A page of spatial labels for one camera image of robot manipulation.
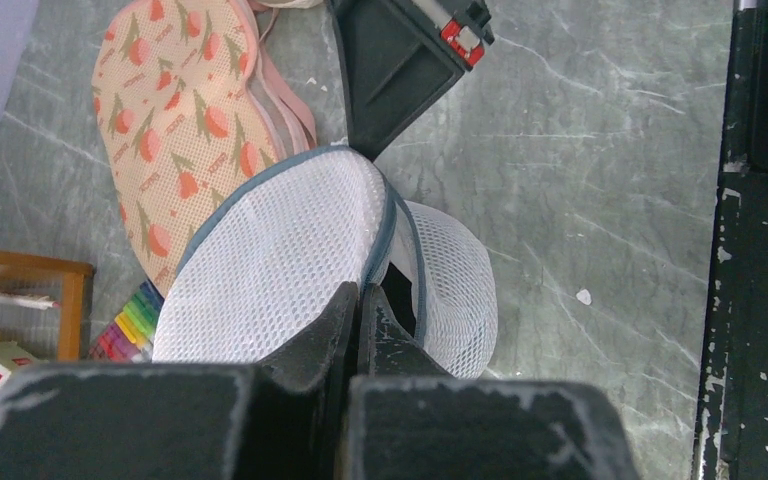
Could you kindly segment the white mesh laundry bag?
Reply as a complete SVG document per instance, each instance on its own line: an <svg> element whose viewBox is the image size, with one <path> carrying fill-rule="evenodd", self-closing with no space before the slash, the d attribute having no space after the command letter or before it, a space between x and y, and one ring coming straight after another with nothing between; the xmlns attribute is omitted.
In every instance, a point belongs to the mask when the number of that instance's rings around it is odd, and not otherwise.
<svg viewBox="0 0 768 480"><path fill-rule="evenodd" d="M252 363L301 332L339 285L409 283L419 346L477 378L498 334L488 252L460 221L404 199L346 146L283 160L233 191L197 229L164 297L156 363Z"/></svg>

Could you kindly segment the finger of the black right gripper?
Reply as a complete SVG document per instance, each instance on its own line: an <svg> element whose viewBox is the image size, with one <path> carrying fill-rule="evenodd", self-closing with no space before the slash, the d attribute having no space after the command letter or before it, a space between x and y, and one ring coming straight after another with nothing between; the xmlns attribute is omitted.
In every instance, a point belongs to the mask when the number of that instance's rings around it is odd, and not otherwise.
<svg viewBox="0 0 768 480"><path fill-rule="evenodd" d="M370 160L484 56L483 1L330 1L348 144Z"/></svg>

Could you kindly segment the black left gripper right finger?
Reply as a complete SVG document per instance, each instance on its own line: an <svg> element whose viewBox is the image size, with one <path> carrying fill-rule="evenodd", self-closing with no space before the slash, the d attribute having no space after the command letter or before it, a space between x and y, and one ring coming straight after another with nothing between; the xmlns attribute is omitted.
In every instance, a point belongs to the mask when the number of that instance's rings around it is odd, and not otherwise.
<svg viewBox="0 0 768 480"><path fill-rule="evenodd" d="M342 479L635 479L625 430L577 382L458 379L396 320L384 291L360 306Z"/></svg>

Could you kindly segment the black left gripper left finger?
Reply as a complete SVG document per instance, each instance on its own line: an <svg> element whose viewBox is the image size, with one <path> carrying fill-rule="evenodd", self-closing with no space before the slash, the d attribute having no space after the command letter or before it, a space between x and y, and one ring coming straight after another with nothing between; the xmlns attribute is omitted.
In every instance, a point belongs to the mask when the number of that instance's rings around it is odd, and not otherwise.
<svg viewBox="0 0 768 480"><path fill-rule="evenodd" d="M0 391L0 479L334 479L359 303L249 364L48 363Z"/></svg>

